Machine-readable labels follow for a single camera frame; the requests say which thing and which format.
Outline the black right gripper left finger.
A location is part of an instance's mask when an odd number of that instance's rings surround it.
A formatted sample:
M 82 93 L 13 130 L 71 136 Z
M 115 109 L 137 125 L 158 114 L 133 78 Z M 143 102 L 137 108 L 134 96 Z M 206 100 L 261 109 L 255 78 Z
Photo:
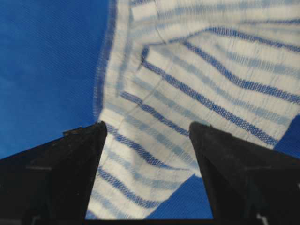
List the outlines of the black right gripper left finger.
M 104 143 L 103 122 L 0 161 L 3 225 L 87 225 L 87 207 Z

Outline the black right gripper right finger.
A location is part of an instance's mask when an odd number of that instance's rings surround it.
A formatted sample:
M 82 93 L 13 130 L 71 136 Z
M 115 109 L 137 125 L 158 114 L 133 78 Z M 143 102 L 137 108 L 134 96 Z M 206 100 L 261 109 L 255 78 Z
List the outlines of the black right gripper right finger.
M 192 122 L 193 145 L 216 225 L 297 225 L 298 158 Z

